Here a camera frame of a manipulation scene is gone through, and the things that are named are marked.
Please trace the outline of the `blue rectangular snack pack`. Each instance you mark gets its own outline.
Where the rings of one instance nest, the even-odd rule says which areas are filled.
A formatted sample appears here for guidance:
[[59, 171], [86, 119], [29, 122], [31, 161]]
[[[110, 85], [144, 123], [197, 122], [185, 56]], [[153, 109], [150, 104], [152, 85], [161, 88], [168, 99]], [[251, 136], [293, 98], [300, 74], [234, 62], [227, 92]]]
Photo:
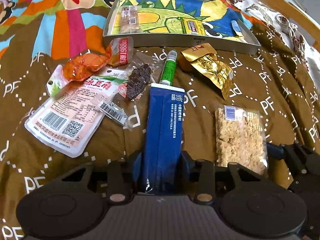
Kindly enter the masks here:
[[181, 153], [184, 94], [182, 88], [151, 84], [142, 170], [147, 194], [173, 191]]

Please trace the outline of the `puffed rice cake pack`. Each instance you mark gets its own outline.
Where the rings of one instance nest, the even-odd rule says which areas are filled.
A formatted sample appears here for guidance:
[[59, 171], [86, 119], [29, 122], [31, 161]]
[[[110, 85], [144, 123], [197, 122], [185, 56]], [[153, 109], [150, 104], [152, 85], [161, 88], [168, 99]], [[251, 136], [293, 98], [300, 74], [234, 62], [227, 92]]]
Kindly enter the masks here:
[[259, 175], [268, 169], [265, 132], [260, 113], [223, 105], [215, 112], [217, 165], [239, 163]]

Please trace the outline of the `white spicy bean snack pouch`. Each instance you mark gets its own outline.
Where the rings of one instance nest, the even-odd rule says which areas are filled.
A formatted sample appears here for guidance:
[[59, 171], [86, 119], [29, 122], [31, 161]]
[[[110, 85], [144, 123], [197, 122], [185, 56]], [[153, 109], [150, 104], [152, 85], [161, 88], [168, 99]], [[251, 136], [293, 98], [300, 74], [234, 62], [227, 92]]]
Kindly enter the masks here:
[[61, 87], [54, 74], [47, 83], [50, 98], [25, 122], [25, 128], [40, 142], [64, 155], [76, 158], [84, 152], [104, 116], [125, 122], [125, 113], [108, 105], [127, 82], [125, 70], [101, 68], [82, 82]]

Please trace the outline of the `green sausage stick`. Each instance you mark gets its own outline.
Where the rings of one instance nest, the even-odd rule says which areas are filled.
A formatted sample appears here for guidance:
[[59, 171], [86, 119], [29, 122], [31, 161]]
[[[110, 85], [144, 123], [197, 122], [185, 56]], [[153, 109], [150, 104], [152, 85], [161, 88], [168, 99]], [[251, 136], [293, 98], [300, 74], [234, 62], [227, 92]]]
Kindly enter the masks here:
[[175, 70], [176, 70], [176, 61], [177, 61], [177, 51], [171, 50], [169, 51], [166, 61], [164, 63], [164, 68], [160, 77], [160, 84], [171, 86]]

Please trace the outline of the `gold foil snack pack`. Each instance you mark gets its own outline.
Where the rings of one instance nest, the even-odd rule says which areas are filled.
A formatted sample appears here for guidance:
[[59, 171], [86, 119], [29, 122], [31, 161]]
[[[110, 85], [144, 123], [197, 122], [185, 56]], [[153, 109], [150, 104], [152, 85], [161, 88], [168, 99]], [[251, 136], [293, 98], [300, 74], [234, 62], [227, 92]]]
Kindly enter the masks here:
[[229, 98], [235, 74], [229, 65], [218, 59], [216, 50], [209, 43], [198, 44], [181, 51], [178, 66], [184, 72], [197, 71], [221, 91], [225, 100]]

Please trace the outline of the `orange snack pouch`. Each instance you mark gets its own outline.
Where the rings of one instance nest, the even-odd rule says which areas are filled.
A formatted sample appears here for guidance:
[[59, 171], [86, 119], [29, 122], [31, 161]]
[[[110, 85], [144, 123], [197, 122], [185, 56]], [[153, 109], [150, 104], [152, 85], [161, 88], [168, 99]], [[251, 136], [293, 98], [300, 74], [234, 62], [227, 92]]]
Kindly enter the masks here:
[[117, 67], [133, 59], [133, 38], [113, 39], [104, 55], [87, 53], [68, 61], [62, 68], [63, 77], [68, 81], [84, 81], [105, 66]]

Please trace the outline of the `dark dried meat packet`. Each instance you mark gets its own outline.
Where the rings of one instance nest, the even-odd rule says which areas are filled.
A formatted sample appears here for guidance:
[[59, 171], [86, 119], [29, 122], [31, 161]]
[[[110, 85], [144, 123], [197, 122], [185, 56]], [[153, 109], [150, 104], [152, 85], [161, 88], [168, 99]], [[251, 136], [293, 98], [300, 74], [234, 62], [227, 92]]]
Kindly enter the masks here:
[[158, 83], [164, 68], [164, 61], [136, 52], [120, 79], [125, 82], [118, 87], [118, 93], [126, 102], [137, 101], [146, 87]]

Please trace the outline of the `small blue white packet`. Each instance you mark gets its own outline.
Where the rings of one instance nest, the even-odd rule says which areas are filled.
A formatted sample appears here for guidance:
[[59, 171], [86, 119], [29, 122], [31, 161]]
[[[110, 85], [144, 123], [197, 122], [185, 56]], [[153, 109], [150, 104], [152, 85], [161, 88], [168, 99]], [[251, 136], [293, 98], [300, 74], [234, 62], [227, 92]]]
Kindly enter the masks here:
[[243, 37], [241, 28], [240, 28], [240, 26], [238, 25], [237, 21], [232, 20], [232, 21], [231, 21], [231, 24], [232, 24], [232, 28], [233, 28], [234, 32], [236, 33], [236, 35], [237, 35], [238, 37]]

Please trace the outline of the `yellow snack pack in tray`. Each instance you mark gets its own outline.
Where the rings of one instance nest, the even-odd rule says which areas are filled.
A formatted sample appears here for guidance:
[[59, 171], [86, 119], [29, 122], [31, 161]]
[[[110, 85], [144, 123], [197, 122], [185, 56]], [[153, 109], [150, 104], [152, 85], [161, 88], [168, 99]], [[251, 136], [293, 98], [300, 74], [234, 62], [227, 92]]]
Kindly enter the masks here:
[[185, 34], [206, 36], [206, 32], [204, 30], [203, 24], [199, 20], [183, 18], [182, 25], [183, 25]]

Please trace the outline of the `floral white quilt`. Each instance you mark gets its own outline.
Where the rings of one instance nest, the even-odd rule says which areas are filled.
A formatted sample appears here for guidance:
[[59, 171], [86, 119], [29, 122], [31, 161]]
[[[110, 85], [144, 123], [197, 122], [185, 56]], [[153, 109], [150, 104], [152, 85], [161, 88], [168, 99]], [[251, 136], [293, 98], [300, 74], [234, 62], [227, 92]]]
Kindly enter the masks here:
[[228, 1], [249, 16], [266, 22], [269, 28], [275, 29], [286, 46], [302, 60], [315, 87], [319, 89], [319, 52], [308, 44], [298, 25], [259, 0]]

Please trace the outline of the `dinosaur print tin tray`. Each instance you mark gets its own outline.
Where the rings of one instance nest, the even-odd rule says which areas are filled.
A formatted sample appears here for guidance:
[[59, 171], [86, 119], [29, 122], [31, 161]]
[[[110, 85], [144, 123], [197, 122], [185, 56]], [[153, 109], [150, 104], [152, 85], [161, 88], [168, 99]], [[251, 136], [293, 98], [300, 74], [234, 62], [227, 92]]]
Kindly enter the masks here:
[[[135, 5], [141, 33], [121, 34], [121, 7]], [[184, 33], [182, 19], [202, 22], [206, 36]], [[243, 37], [238, 37], [231, 21], [237, 21]], [[245, 18], [221, 0], [115, 0], [103, 30], [105, 44], [122, 36], [132, 36], [135, 47], [193, 47], [210, 43], [217, 50], [253, 55], [260, 48]]]

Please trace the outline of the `brown biscuit pack in tray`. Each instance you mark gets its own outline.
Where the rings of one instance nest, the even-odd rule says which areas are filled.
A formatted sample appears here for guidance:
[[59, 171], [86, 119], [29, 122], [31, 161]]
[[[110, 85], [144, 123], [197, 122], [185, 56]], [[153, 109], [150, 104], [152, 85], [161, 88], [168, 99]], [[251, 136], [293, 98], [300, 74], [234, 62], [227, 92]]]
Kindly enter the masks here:
[[141, 33], [139, 25], [138, 11], [135, 5], [126, 5], [121, 7], [120, 13], [120, 33], [134, 34]]

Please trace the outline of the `colourful cartoon bed blanket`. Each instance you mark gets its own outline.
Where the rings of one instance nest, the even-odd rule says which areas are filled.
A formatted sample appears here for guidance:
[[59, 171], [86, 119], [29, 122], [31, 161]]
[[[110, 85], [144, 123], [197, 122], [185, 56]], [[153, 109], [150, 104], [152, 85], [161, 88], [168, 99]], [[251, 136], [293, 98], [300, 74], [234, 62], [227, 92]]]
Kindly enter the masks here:
[[[16, 219], [21, 198], [84, 163], [105, 167], [143, 148], [148, 93], [130, 109], [133, 130], [103, 118], [83, 154], [70, 158], [25, 129], [48, 99], [56, 66], [81, 53], [105, 51], [103, 27], [114, 0], [13, 0], [1, 7], [1, 239], [22, 239]], [[213, 0], [218, 14], [240, 11]], [[257, 110], [266, 140], [298, 141], [319, 152], [319, 97], [300, 56], [265, 21], [249, 17], [261, 44], [253, 56], [218, 51], [235, 72], [228, 105]]]

